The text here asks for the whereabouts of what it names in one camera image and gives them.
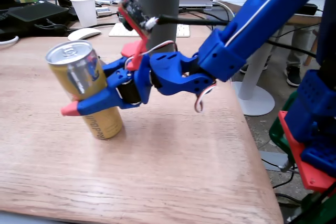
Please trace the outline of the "blue gripper black motor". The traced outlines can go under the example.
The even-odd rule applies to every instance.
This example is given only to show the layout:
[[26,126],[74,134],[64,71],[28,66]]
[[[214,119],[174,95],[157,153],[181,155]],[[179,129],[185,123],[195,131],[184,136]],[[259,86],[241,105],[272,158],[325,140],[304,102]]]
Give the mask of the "blue gripper black motor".
[[82,101],[71,102],[61,108],[61,114],[63,116],[84,116],[115,106],[130,109],[141,103],[147,104],[152,87],[150,56],[144,55],[139,69],[135,71],[124,68],[127,59],[122,56],[111,63],[101,60],[103,72],[107,77],[107,87]]

